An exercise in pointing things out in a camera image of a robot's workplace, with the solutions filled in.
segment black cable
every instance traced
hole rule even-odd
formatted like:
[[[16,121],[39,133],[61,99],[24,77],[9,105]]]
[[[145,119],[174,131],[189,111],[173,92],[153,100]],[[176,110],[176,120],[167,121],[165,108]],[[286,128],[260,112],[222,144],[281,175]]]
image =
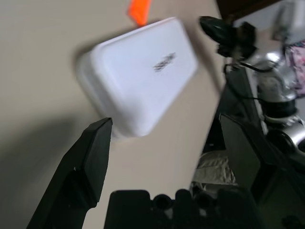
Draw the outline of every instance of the black cable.
[[[243,108],[244,108],[244,111],[247,115],[247,118],[249,120],[251,120],[251,115],[250,115],[250,112],[248,111],[247,109],[247,106],[246,104],[244,103],[243,99],[252,99],[252,100],[255,100],[255,99],[258,99],[258,98],[254,98],[254,97],[248,97],[248,96],[243,96],[241,94],[239,94],[236,89],[234,88],[234,86],[231,84],[230,80],[229,80],[229,77],[228,77],[228,72],[227,72],[227,67],[230,66],[229,64],[225,64],[224,65],[224,69],[223,69],[223,72],[224,72],[224,76],[225,76],[225,80],[226,80],[226,85],[228,85],[228,88],[231,90],[232,94],[237,98],[237,103],[240,103]]]
[[[279,63],[283,60],[283,58],[285,58],[285,51],[286,51],[286,46],[285,45],[282,45],[282,55],[281,55],[281,58],[279,59],[278,62],[274,63],[274,65],[270,68],[267,68],[267,69],[259,69],[259,68],[255,68],[247,63],[243,63],[241,62],[240,64],[243,66],[243,67],[246,67],[246,68],[249,68],[249,69],[252,69],[258,73],[269,73],[271,72],[274,68],[276,68]]]
[[[225,77],[225,80],[227,82],[227,85],[229,87],[229,89],[231,90],[231,92],[238,98],[240,99],[251,99],[251,100],[260,100],[262,101],[262,99],[260,98],[255,98],[255,97],[249,97],[249,96],[245,96],[245,95],[242,95],[240,94],[236,89],[235,87],[231,84],[230,80],[229,80],[229,77],[228,77],[228,71],[227,71],[227,68],[228,66],[230,66],[230,64],[225,64],[224,65],[224,68],[223,68],[223,73],[224,73],[224,77]]]

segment white box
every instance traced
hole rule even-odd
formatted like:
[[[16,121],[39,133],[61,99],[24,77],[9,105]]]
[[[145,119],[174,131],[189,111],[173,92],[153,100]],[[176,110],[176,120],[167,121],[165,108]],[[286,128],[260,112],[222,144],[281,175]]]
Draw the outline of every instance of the white box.
[[[139,28],[84,54],[78,79],[116,138],[149,134],[197,69],[177,18]]]

